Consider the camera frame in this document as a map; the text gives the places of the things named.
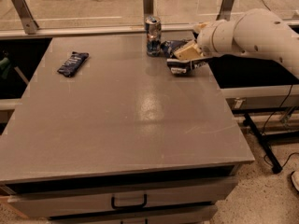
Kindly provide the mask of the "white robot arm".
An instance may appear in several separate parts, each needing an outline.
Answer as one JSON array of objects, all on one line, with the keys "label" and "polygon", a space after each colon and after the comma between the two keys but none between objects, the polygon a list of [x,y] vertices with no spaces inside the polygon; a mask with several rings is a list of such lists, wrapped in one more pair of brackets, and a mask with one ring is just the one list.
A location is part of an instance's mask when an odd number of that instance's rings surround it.
[{"label": "white robot arm", "polygon": [[198,36],[174,55],[190,61],[222,55],[272,60],[299,77],[299,34],[275,13],[261,8],[235,21],[208,21],[193,26]]}]

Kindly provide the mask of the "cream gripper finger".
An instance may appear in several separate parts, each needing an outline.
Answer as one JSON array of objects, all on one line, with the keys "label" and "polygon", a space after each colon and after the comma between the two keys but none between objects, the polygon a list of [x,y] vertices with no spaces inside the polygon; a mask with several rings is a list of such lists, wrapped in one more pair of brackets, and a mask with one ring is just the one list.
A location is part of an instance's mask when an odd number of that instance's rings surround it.
[{"label": "cream gripper finger", "polygon": [[194,60],[194,59],[199,59],[199,58],[195,58],[193,56],[194,54],[194,50],[193,50],[193,42],[194,40],[189,41],[187,44],[185,44],[184,46],[182,46],[181,48],[177,49],[174,52],[174,55],[181,61],[184,60]]},{"label": "cream gripper finger", "polygon": [[209,27],[210,24],[211,24],[210,21],[196,23],[196,24],[193,26],[193,31],[194,31],[196,34],[200,34],[200,33],[203,32],[204,30],[206,30],[206,29]]}]

